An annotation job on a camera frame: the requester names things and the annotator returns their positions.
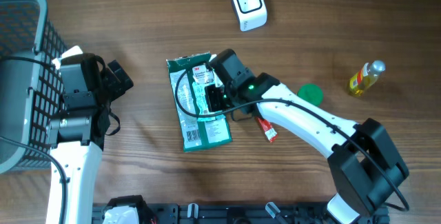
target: oil bottle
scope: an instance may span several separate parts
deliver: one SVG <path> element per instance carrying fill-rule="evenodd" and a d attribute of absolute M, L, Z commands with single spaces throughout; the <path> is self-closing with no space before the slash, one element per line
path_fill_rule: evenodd
<path fill-rule="evenodd" d="M 352 96 L 361 96 L 369 87 L 371 87 L 386 70 L 383 61 L 374 61 L 366 63 L 359 72 L 357 72 L 348 82 L 348 92 Z"/>

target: green bottle cap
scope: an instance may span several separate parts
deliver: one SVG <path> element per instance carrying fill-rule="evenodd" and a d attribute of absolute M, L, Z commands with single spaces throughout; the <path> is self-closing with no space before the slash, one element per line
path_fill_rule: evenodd
<path fill-rule="evenodd" d="M 302 86 L 298 92 L 298 97 L 310 104 L 319 106 L 323 101 L 323 91 L 315 84 L 308 83 Z"/>

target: white device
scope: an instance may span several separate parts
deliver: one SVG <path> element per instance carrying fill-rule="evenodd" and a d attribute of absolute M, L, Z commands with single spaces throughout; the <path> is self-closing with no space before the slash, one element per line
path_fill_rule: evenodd
<path fill-rule="evenodd" d="M 263 0 L 232 0 L 240 30 L 248 31 L 267 22 L 267 7 Z"/>

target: barcode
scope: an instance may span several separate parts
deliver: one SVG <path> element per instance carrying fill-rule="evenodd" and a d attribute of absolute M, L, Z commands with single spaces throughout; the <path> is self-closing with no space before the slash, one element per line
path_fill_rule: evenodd
<path fill-rule="evenodd" d="M 187 131 L 187 141 L 200 141 L 199 130 Z"/>

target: gray plastic basket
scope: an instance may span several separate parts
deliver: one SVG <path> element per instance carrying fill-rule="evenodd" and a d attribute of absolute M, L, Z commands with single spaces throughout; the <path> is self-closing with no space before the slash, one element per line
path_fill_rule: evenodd
<path fill-rule="evenodd" d="M 46 0 L 0 0 L 0 59 L 26 57 L 51 63 L 66 44 L 48 18 Z M 26 61 L 0 63 L 0 135 L 49 152 L 46 125 L 59 108 L 63 84 L 55 69 Z M 0 173 L 49 168 L 29 150 L 0 142 Z"/>

